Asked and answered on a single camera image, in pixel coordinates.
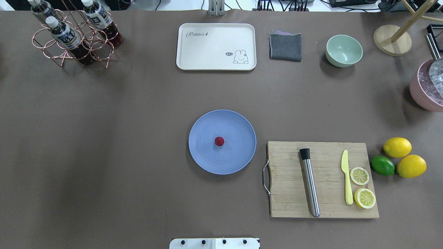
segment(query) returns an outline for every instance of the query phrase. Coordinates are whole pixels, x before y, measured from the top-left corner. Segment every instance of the plastic bottle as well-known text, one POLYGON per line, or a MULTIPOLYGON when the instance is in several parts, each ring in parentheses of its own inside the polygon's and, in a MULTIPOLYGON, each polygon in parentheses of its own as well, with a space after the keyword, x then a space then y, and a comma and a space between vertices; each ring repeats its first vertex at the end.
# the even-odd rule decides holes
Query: plastic bottle
MULTIPOLYGON (((94 2, 93 0, 82 0, 82 3, 85 6, 83 8, 85 15, 93 26, 103 31, 108 37, 108 41, 114 45, 114 47, 123 42, 123 37, 118 32, 117 26, 100 3, 94 2)), ((106 39, 101 32, 98 33, 103 39, 106 39)))
POLYGON ((65 47, 81 64, 88 65, 94 61, 89 44, 77 35, 74 29, 67 23, 50 16, 46 18, 52 36, 65 47))
POLYGON ((46 18, 49 16, 55 17, 62 21, 57 12, 51 7, 51 4, 42 0, 28 0, 31 6, 31 11, 34 16, 43 24, 46 25, 46 18))

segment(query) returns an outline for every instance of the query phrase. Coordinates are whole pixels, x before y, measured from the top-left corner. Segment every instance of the lemon half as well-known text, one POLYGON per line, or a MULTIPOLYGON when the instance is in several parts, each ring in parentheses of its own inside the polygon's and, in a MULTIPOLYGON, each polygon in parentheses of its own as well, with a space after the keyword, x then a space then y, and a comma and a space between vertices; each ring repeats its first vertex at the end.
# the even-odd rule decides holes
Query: lemon half
POLYGON ((375 194, 367 188, 359 188, 354 193, 354 200, 362 208, 371 208, 375 205, 375 194))
POLYGON ((366 185, 369 182, 369 173, 362 167, 355 167, 350 173, 351 180, 357 185, 366 185))

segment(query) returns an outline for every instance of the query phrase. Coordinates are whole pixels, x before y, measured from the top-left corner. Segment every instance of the green lime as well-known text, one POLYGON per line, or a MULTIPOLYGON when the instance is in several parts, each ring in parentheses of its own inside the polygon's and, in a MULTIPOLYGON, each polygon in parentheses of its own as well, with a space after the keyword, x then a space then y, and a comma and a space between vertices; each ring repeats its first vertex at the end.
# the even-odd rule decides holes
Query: green lime
POLYGON ((394 164, 385 156, 375 156, 371 159, 371 166, 375 172, 382 175, 393 175, 394 164))

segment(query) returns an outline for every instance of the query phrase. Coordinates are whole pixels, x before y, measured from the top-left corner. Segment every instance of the ice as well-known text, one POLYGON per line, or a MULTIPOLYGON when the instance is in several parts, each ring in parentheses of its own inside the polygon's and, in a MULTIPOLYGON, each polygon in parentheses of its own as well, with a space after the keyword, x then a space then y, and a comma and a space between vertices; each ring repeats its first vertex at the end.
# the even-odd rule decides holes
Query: ice
MULTIPOLYGON (((427 66, 420 67, 420 70, 418 72, 418 80, 420 82, 420 85, 430 99, 440 105, 443 105, 443 81, 438 80, 437 84, 434 85, 429 77, 429 71, 427 70, 427 68, 427 66)), ((440 74, 436 78, 443 78, 443 74, 440 74)))

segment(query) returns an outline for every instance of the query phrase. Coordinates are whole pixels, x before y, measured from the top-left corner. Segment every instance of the white bottle cap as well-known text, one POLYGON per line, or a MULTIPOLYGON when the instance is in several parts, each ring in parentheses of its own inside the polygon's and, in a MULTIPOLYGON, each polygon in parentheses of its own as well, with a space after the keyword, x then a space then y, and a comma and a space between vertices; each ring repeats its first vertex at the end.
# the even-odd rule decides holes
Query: white bottle cap
POLYGON ((93 0, 82 0, 83 5, 85 5, 86 7, 89 7, 92 5, 93 0))
POLYGON ((32 6, 37 6, 40 4, 40 0, 28 0, 28 3, 32 6))
POLYGON ((55 28, 58 26, 58 20, 53 16, 49 16, 46 18, 46 24, 51 28, 55 28))

